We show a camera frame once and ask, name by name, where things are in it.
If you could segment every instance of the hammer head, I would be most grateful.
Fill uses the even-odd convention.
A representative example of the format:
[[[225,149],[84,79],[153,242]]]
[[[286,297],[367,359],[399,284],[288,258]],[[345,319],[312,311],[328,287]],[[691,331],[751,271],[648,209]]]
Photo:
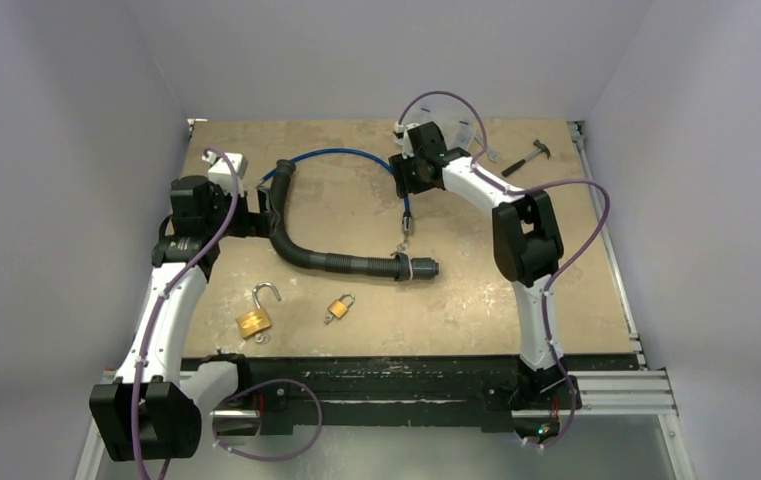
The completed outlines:
[[[545,154],[547,158],[551,158],[551,150],[548,149],[547,145],[540,142],[538,138],[533,141],[533,146],[538,148],[539,150],[542,150],[542,152]]]

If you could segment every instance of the padlock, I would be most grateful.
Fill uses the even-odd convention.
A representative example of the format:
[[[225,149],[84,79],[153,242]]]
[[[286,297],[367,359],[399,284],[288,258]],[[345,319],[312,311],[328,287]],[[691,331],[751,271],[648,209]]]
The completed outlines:
[[[236,319],[236,323],[239,325],[239,333],[244,339],[248,339],[263,330],[271,328],[271,319],[268,318],[268,312],[262,308],[259,304],[259,298],[257,298],[257,293],[263,287],[273,290],[278,302],[282,300],[277,287],[268,282],[263,282],[253,287],[251,295],[253,296],[253,303],[256,305],[256,308]]]
[[[344,299],[346,298],[351,299],[347,304],[344,302]],[[344,317],[345,314],[348,313],[348,309],[353,306],[354,302],[356,302],[356,297],[351,293],[345,293],[338,299],[334,300],[333,303],[327,307],[327,316],[324,317],[324,325],[329,325],[333,320]]]

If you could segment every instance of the white wall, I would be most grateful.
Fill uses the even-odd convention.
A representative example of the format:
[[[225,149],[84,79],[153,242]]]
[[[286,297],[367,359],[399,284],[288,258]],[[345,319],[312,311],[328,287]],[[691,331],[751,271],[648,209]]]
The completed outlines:
[[[650,0],[129,0],[190,117],[585,117]]]
[[[761,1],[656,1],[588,119],[702,479],[761,478]]]
[[[123,2],[0,0],[0,479],[73,476],[185,128]]]

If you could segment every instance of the table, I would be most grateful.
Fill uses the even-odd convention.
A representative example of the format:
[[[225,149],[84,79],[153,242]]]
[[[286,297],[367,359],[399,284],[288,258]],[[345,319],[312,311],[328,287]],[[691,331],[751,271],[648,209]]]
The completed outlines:
[[[281,158],[310,150],[347,147],[383,159],[397,151],[392,120],[289,120],[198,122],[182,174],[205,174],[200,153],[211,145],[249,160],[244,185],[254,185]],[[564,120],[489,119],[490,146],[498,172],[532,150],[538,138],[552,156],[540,156],[510,177],[519,186],[583,176]],[[566,186],[551,191],[568,258],[596,224],[589,191]],[[415,234],[408,254],[440,263],[433,281],[389,279],[302,270],[281,260],[266,239],[226,238],[206,292],[194,314],[184,356],[240,352],[248,356],[464,355],[519,351],[518,315],[509,283],[492,258],[491,219],[449,192],[410,197]],[[287,225],[298,245],[324,252],[385,257],[402,240],[402,202],[391,175],[369,160],[329,155],[298,164]],[[273,327],[270,341],[239,336],[236,318],[253,308],[251,289],[272,282],[283,297],[260,292]],[[324,325],[331,301],[345,292],[356,303],[341,320]],[[556,283],[558,330],[566,353],[625,353],[632,348],[603,242]]]

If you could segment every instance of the hammer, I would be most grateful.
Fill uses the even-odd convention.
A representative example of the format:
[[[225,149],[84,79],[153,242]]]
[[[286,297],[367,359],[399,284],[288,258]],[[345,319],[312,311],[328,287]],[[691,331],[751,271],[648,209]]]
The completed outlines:
[[[533,141],[533,146],[536,147],[536,150],[533,150],[532,152],[528,153],[526,157],[507,167],[506,170],[501,172],[501,176],[504,178],[509,177],[514,171],[521,168],[525,163],[536,158],[536,156],[540,153],[544,153],[548,156],[548,158],[551,158],[551,151],[544,143],[540,142],[538,138]]]

